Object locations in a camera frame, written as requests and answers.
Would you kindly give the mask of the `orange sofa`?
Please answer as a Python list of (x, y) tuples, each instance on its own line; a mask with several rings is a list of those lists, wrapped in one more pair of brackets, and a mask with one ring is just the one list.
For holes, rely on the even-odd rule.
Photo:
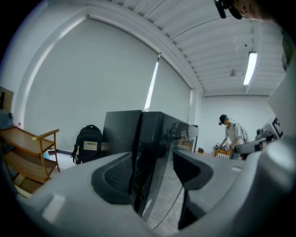
[(216, 149), (214, 151), (214, 157), (216, 158), (221, 158), (221, 159), (230, 159), (230, 156), (232, 154), (232, 150), (221, 150), (221, 149)]

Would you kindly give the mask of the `grey roller blind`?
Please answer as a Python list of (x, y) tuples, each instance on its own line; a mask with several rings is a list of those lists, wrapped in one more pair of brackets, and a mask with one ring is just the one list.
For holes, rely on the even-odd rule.
[(160, 59), (154, 82), (150, 112), (163, 112), (187, 122), (191, 89), (163, 58)]
[(107, 112), (143, 110), (157, 54), (130, 34), (92, 19), (67, 33), (41, 64), (27, 98), (24, 129), (54, 129), (72, 151), (86, 125), (102, 129)]

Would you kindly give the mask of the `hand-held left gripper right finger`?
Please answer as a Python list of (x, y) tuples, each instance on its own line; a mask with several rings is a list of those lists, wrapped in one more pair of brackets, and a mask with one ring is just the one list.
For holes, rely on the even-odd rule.
[(174, 237), (296, 237), (296, 137), (245, 161), (175, 151), (184, 190)]

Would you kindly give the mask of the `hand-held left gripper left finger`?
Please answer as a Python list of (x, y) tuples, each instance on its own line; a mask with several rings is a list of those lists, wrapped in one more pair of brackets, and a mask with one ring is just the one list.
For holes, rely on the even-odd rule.
[(130, 152), (62, 171), (19, 204), (49, 237), (159, 237), (134, 211), (128, 194)]

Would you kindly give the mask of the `wooden shelf cart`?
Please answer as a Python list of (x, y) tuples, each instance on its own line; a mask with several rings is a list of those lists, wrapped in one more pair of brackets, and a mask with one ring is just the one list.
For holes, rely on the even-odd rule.
[(16, 126), (0, 130), (0, 154), (6, 167), (16, 172), (11, 179), (17, 191), (31, 195), (51, 179), (54, 170), (60, 172), (58, 132), (55, 129), (37, 136)]

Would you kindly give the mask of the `ceiling strip light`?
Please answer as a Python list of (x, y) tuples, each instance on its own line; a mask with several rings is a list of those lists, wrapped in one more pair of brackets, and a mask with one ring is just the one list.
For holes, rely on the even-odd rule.
[(249, 52), (247, 70), (246, 70), (245, 78), (243, 81), (244, 86), (248, 86), (251, 81), (251, 78), (253, 76), (253, 73), (254, 73), (254, 70), (256, 67), (257, 57), (258, 57), (257, 52), (255, 52), (255, 51)]

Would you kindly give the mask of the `black mini fridge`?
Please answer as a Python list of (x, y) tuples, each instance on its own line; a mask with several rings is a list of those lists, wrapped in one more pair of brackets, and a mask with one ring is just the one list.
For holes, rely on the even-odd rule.
[(133, 150), (141, 115), (141, 110), (106, 113), (101, 145), (102, 157)]

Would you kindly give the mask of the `black mini fridge door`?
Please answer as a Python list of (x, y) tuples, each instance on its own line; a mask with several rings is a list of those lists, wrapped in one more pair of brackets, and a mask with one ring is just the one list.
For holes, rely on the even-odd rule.
[(163, 235), (177, 231), (184, 195), (173, 153), (195, 152), (198, 133), (198, 126), (161, 112), (142, 115), (130, 193), (135, 212)]

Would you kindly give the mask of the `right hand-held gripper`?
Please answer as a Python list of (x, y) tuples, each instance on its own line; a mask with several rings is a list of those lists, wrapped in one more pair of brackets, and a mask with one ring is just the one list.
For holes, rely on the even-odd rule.
[(296, 137), (296, 67), (288, 68), (284, 80), (269, 99), (275, 117), (257, 130), (254, 141), (238, 145), (234, 152), (243, 158), (287, 136)]

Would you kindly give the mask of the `cardboard box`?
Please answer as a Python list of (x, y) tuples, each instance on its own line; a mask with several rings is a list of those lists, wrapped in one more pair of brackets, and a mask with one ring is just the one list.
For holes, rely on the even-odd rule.
[(0, 109), (11, 112), (14, 92), (0, 87)]

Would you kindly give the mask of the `black backpack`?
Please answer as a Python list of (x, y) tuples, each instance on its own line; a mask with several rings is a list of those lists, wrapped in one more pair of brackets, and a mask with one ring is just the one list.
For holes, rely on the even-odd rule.
[(95, 125), (87, 125), (79, 132), (71, 154), (75, 164), (86, 163), (100, 158), (102, 132)]

